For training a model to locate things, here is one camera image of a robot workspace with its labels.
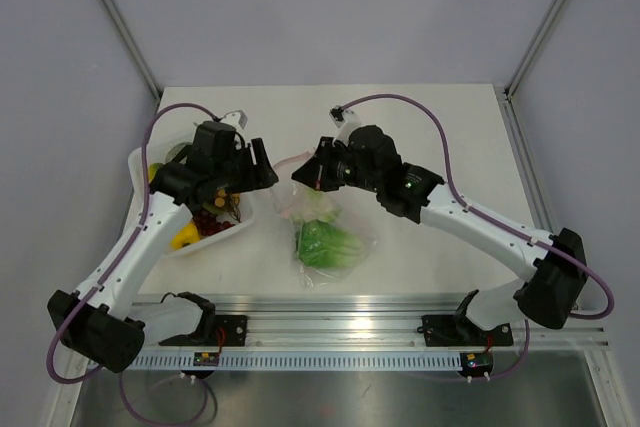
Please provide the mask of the clear zip top bag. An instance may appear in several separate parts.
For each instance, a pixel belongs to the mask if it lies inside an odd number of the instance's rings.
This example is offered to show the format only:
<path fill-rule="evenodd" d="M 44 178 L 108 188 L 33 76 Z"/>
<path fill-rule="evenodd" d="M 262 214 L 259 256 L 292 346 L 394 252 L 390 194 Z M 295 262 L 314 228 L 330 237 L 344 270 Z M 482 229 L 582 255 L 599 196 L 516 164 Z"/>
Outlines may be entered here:
<path fill-rule="evenodd" d="M 336 194 L 291 179 L 312 155 L 308 150 L 276 162 L 279 182 L 270 189 L 274 210 L 289 235 L 292 267 L 305 288 L 343 281 L 377 244 L 375 231 Z"/>

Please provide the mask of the green lettuce head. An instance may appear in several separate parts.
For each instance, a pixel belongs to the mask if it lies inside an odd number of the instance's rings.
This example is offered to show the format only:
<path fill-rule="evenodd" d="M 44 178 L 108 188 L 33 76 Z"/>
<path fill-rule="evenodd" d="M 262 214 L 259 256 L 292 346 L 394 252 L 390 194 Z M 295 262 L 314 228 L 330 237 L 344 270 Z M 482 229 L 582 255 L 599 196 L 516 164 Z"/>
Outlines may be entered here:
<path fill-rule="evenodd" d="M 296 257 L 306 267 L 348 269 L 367 255 L 365 241 L 333 223 L 318 220 L 302 223 L 296 231 Z"/>

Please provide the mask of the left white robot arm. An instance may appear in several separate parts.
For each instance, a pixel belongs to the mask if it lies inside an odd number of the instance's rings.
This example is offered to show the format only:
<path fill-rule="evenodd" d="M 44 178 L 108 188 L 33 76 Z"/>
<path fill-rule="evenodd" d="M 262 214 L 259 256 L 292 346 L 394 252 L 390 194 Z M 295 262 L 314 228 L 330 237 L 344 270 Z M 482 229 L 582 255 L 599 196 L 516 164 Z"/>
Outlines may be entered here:
<path fill-rule="evenodd" d="M 236 128 L 205 121 L 193 141 L 153 176 L 145 176 L 142 211 L 94 272 L 73 292 L 56 291 L 47 304 L 63 344 L 113 373 L 142 348 L 174 337 L 195 345 L 215 335 L 215 306 L 191 293 L 139 311 L 134 300 L 171 240 L 216 193 L 246 193 L 278 181 L 260 138 L 244 142 Z"/>

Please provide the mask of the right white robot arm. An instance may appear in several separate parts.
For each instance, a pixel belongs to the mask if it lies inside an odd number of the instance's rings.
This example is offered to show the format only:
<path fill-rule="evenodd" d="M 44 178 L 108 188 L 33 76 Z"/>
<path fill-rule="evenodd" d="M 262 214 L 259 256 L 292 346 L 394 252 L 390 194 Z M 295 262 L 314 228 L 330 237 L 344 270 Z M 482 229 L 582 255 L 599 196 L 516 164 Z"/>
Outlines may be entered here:
<path fill-rule="evenodd" d="M 377 126 L 358 127 L 346 139 L 321 138 L 292 178 L 321 192 L 342 187 L 372 192 L 388 213 L 453 235 L 514 273 L 515 281 L 463 299 L 453 321 L 463 342 L 476 343 L 499 325 L 523 319 L 559 330 L 586 283 L 575 264 L 584 258 L 575 232 L 554 235 L 473 213 L 441 176 L 403 161 Z"/>

